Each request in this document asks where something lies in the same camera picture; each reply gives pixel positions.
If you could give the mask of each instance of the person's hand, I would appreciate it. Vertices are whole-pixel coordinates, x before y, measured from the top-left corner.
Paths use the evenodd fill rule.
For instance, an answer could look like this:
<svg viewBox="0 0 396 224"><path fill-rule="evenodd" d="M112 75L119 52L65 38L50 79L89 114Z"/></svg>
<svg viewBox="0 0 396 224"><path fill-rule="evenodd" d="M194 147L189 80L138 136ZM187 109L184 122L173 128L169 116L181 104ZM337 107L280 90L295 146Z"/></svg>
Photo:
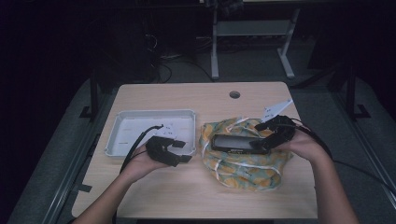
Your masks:
<svg viewBox="0 0 396 224"><path fill-rule="evenodd" d="M300 130L296 130L291 141L276 147L276 149L292 151L310 162L329 158L326 151L311 136Z"/></svg>
<svg viewBox="0 0 396 224"><path fill-rule="evenodd" d="M146 151L146 145L138 147L132 154L132 157L133 159L125 166L125 169L121 173L131 178L132 182L143 178L151 171L168 166L164 163L152 160Z"/></svg>

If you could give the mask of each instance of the white tray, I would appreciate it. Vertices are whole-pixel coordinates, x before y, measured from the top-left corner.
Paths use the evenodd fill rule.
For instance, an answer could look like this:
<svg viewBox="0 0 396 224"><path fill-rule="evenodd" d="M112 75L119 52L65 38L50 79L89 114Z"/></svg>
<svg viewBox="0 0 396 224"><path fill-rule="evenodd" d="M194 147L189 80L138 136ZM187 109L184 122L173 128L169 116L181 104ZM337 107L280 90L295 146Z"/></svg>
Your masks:
<svg viewBox="0 0 396 224"><path fill-rule="evenodd" d="M195 113L192 110L131 110L121 111L114 122L108 138L106 154L110 157L125 157L141 133L152 126L171 124L183 148L168 147L177 155L195 155ZM146 134L139 146L146 143L157 130Z"/></svg>

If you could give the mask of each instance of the floral fabric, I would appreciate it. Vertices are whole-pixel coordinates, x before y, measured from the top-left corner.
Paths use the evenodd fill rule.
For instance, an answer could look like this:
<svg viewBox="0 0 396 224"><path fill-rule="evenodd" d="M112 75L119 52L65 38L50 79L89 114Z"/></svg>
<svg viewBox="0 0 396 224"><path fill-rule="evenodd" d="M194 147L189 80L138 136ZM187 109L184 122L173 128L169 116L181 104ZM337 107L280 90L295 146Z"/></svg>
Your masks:
<svg viewBox="0 0 396 224"><path fill-rule="evenodd" d="M257 132L259 119L233 118L206 123L201 130L199 146L204 165L221 184L236 189L274 189L281 183L283 167L292 157L287 151L267 155L241 155L212 150L210 140L215 133L266 137L271 131Z"/></svg>

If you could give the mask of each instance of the white blade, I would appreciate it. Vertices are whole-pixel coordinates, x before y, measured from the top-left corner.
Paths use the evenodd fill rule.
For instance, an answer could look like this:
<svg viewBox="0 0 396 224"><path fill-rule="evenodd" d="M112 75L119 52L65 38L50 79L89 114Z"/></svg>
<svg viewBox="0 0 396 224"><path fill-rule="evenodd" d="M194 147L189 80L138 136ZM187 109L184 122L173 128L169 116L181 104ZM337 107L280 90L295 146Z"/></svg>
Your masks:
<svg viewBox="0 0 396 224"><path fill-rule="evenodd" d="M265 107L264 108L264 116L262 116L262 122L266 122L270 119L273 119L274 117L279 115L280 112L282 112L291 103L293 103L293 100L289 99L289 100L282 102L280 104Z"/></svg>

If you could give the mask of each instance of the person's right hand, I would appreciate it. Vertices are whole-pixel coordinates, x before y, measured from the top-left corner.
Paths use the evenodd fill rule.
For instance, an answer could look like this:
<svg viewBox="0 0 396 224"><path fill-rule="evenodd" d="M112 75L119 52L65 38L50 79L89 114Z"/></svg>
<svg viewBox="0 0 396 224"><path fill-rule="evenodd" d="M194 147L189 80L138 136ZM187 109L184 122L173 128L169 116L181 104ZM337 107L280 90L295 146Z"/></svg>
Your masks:
<svg viewBox="0 0 396 224"><path fill-rule="evenodd" d="M311 136L300 130L296 130L291 141L286 142L275 149L289 150L310 162L330 158L326 151Z"/></svg>

